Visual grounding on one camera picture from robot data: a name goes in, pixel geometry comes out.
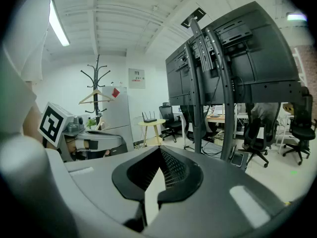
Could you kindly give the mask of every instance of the computer monitor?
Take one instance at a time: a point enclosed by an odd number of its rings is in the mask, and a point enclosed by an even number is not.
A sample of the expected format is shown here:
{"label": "computer monitor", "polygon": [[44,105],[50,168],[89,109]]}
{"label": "computer monitor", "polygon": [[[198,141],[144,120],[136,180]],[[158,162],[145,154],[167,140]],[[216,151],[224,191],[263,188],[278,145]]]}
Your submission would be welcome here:
{"label": "computer monitor", "polygon": [[[207,27],[214,29],[222,41],[236,103],[290,102],[300,98],[299,76],[291,50],[273,19],[257,2],[233,10]],[[188,40],[202,82],[201,104],[222,104],[221,80],[214,94],[219,77],[216,58],[208,37],[204,38],[213,66],[206,71],[202,70],[195,38]],[[170,104],[192,105],[184,45],[166,59],[166,70]]]}

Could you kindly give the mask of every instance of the refrigerator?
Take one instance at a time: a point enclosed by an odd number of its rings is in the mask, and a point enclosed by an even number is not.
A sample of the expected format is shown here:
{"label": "refrigerator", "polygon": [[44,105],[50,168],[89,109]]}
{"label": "refrigerator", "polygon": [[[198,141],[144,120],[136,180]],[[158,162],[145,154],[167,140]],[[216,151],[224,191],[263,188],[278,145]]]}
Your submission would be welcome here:
{"label": "refrigerator", "polygon": [[126,142],[128,151],[133,151],[133,139],[130,123],[129,103],[127,88],[122,86],[105,86],[102,94],[114,99],[110,102],[102,102],[103,118],[106,121],[105,132],[120,135]]}

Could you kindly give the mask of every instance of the floor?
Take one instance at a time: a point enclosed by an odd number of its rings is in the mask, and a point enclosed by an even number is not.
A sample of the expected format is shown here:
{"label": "floor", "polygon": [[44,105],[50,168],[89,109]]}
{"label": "floor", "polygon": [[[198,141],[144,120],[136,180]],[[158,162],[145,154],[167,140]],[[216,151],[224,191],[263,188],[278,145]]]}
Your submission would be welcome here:
{"label": "floor", "polygon": [[[234,139],[234,143],[237,145],[237,149],[242,149],[243,138]],[[177,138],[176,143],[172,137],[168,137],[162,144],[183,148],[181,137]],[[304,195],[316,176],[317,155],[314,153],[317,149],[317,139],[310,141],[311,155],[309,159],[306,159],[306,154],[302,154],[303,163],[301,166],[297,164],[299,162],[297,153],[290,153],[283,157],[282,153],[290,148],[282,148],[281,153],[278,154],[279,146],[279,144],[273,144],[272,149],[268,149],[266,158],[269,165],[267,168],[263,167],[264,161],[262,159],[254,157],[249,163],[246,173],[273,191],[282,201],[288,202]]]}

